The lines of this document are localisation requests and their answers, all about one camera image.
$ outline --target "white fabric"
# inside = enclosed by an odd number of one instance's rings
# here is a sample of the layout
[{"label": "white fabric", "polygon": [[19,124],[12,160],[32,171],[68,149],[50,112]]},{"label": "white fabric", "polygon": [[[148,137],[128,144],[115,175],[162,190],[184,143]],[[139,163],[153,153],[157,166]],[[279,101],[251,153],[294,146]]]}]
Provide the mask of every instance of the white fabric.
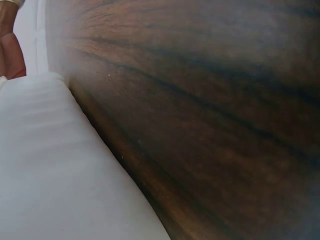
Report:
[{"label": "white fabric", "polygon": [[169,240],[60,80],[0,91],[0,239]]},{"label": "white fabric", "polygon": [[6,76],[0,76],[0,90],[7,81],[8,79],[6,78]]},{"label": "white fabric", "polygon": [[28,76],[46,73],[49,69],[45,11],[46,0],[27,0],[14,23]]}]

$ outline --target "wood grain pattern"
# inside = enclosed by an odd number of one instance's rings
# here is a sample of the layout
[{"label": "wood grain pattern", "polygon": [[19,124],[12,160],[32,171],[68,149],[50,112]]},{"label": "wood grain pattern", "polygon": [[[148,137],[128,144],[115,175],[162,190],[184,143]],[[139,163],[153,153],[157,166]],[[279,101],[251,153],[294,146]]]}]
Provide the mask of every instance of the wood grain pattern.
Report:
[{"label": "wood grain pattern", "polygon": [[320,238],[317,0],[49,0],[51,70],[172,239]]}]

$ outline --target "dark wood grain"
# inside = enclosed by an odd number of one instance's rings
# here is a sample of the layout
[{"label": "dark wood grain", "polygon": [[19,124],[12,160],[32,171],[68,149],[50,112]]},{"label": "dark wood grain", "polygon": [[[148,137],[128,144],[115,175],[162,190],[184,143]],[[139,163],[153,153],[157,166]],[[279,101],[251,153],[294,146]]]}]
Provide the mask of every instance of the dark wood grain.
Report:
[{"label": "dark wood grain", "polygon": [[51,70],[172,239],[320,238],[317,0],[49,0],[46,11]]}]

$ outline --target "white sleeve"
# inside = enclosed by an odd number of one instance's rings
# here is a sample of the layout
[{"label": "white sleeve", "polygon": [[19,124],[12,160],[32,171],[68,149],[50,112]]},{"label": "white sleeve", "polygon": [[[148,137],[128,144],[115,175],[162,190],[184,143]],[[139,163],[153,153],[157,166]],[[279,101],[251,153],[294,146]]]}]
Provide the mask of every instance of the white sleeve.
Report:
[{"label": "white sleeve", "polygon": [[19,5],[19,8],[21,8],[21,7],[24,5],[25,1],[26,1],[26,0],[17,0],[17,2],[19,3],[19,4],[18,4],[18,5]]}]

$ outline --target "wooden panel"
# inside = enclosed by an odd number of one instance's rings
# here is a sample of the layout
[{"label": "wooden panel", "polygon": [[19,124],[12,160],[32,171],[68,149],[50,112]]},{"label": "wooden panel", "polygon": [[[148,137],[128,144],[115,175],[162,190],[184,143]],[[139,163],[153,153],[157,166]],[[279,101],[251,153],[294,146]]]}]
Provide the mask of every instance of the wooden panel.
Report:
[{"label": "wooden panel", "polygon": [[177,240],[320,238],[317,0],[49,0],[51,70]]}]

